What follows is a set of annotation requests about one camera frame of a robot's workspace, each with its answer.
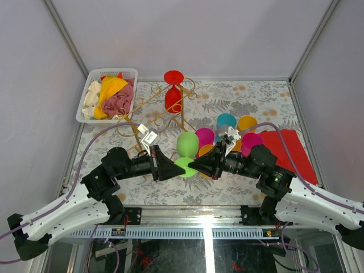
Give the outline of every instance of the red towel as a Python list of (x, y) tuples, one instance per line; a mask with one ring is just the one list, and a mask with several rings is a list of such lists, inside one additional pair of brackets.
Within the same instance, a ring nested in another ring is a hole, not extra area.
[[(317, 185), (317, 177), (311, 163), (308, 160), (307, 154), (303, 149), (300, 139), (298, 138), (295, 130), (281, 130), (284, 142), (286, 143), (289, 153), (293, 158), (302, 177), (313, 185)], [(295, 173), (293, 166), (289, 161), (286, 151), (280, 141), (276, 131), (264, 131), (259, 134), (263, 140), (264, 145), (271, 150), (272, 154), (278, 157), (277, 165), (286, 168)]]

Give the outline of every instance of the gold wire rack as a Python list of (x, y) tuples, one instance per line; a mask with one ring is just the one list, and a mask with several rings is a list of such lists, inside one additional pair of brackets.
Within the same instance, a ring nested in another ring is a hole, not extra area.
[[(187, 88), (183, 87), (181, 84), (177, 85), (177, 87), (179, 87), (180, 89), (180, 93), (181, 93), (181, 99), (179, 99), (178, 101), (176, 101), (173, 105), (171, 105), (168, 109), (165, 109), (164, 112), (162, 112), (160, 115), (158, 115), (157, 117), (155, 117), (154, 119), (152, 119), (151, 121), (149, 121), (145, 126), (149, 126), (150, 124), (154, 123), (157, 127), (163, 126), (165, 124), (167, 124), (165, 126), (164, 129), (162, 130), (154, 130), (156, 133), (160, 134), (164, 131), (166, 131), (166, 129), (169, 128), (169, 126), (171, 125), (171, 122), (175, 122), (181, 129), (183, 129), (184, 131), (188, 131), (185, 128), (185, 124), (188, 124), (188, 126), (190, 126), (194, 131), (196, 131), (196, 128), (194, 128), (186, 119), (185, 119), (185, 113), (184, 113), (184, 99), (188, 98), (189, 100), (194, 100), (197, 96), (197, 94), (195, 93), (195, 88), (196, 88), (196, 83), (191, 79), (191, 78), (187, 78), (184, 77), (185, 80), (189, 80), (192, 82), (193, 84), (193, 88), (191, 90), (188, 90)], [(162, 94), (163, 92), (165, 92), (166, 90), (169, 89), (169, 87), (171, 87), (172, 85), (168, 85), (165, 88), (161, 88), (159, 85), (155, 86), (155, 88), (157, 88), (157, 90), (154, 90), (153, 87), (151, 87), (151, 93), (153, 94), (153, 96), (151, 96), (150, 98), (148, 98), (146, 101), (144, 101), (144, 98), (142, 97), (136, 97), (134, 100), (134, 105), (136, 106), (131, 112), (127, 112), (125, 109), (123, 109), (123, 112), (125, 113), (124, 115), (118, 115), (118, 123), (122, 122), (123, 120), (125, 120), (126, 122), (131, 122), (132, 120), (129, 118), (129, 115), (133, 112), (135, 112), (136, 110), (138, 110), (139, 108), (143, 107), (145, 104), (151, 102), (154, 98), (156, 98), (158, 95)], [(173, 112), (177, 112), (177, 109), (175, 109), (176, 106), (181, 107), (181, 111), (179, 111), (178, 113), (176, 113), (175, 115), (173, 115), (168, 123), (165, 119), (165, 117), (163, 117), (163, 115), (165, 115), (166, 112), (168, 112), (170, 109), (172, 109)], [(141, 152), (143, 150), (143, 146), (140, 143), (140, 137), (139, 137), (139, 131), (137, 129), (136, 126), (131, 125), (131, 128), (133, 130), (133, 134), (130, 135), (126, 135), (123, 134), (119, 131), (119, 127), (117, 127), (117, 131), (118, 134), (121, 135), (122, 137), (125, 138), (129, 138), (129, 137), (135, 137), (136, 140), (136, 145), (132, 146), (132, 148), (128, 149), (128, 151), (130, 151), (131, 149), (135, 149), (137, 152)]]

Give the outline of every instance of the white cloth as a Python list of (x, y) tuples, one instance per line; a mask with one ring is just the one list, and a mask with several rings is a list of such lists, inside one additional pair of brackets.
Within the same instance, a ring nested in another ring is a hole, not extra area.
[(85, 119), (94, 119), (95, 108), (98, 106), (100, 97), (101, 84), (98, 81), (93, 81), (85, 96), (84, 104), (82, 105), (82, 113)]

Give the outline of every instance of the pink cloth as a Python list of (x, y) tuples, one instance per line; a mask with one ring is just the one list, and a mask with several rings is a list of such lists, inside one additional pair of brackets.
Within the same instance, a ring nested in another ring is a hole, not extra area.
[(122, 88), (118, 93), (108, 98), (102, 105), (102, 111), (109, 115), (109, 118), (113, 118), (116, 114), (124, 115), (130, 111), (130, 105), (134, 97), (134, 79), (125, 79), (129, 84)]
[(125, 78), (124, 79), (128, 84), (130, 84), (132, 87), (134, 87), (134, 80), (135, 78)]

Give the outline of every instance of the floral tablecloth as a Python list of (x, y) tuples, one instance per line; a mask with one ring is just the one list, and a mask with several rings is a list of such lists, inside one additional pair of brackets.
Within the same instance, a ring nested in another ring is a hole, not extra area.
[[(152, 96), (151, 88), (163, 82), (139, 82), (137, 97), (145, 100)], [(188, 89), (192, 88), (191, 82), (184, 83)], [(216, 118), (221, 113), (231, 113), (237, 119), (243, 115), (252, 115), (258, 122), (269, 121), (281, 129), (295, 129), (303, 142), (291, 95), (285, 81), (204, 81), (196, 82), (197, 98), (185, 99), (185, 118), (195, 128), (216, 125)], [(146, 124), (164, 111), (164, 94), (157, 96), (147, 105), (133, 113), (132, 120)], [(151, 126), (161, 130), (165, 125)], [(78, 146), (75, 163), (69, 183), (75, 177), (75, 170), (79, 164), (81, 154), (89, 141), (100, 132), (100, 128), (85, 125), (80, 144)], [(129, 126), (123, 126), (120, 132), (131, 133)], [(259, 128), (256, 133), (271, 128)], [(172, 160), (176, 151), (176, 139), (183, 130), (174, 122), (161, 133), (153, 144), (158, 144), (161, 150)], [(92, 144), (82, 164), (81, 177), (101, 164), (100, 160), (107, 151), (115, 146), (128, 150), (136, 144), (135, 138), (124, 138), (116, 129), (112, 129)], [(134, 149), (130, 156), (136, 155)], [(120, 180), (121, 189), (117, 195), (124, 204), (128, 205), (258, 205), (264, 195), (255, 188), (257, 181), (241, 176), (225, 175), (219, 180), (202, 177), (199, 173), (190, 178), (176, 177), (167, 181), (154, 182), (150, 175)]]

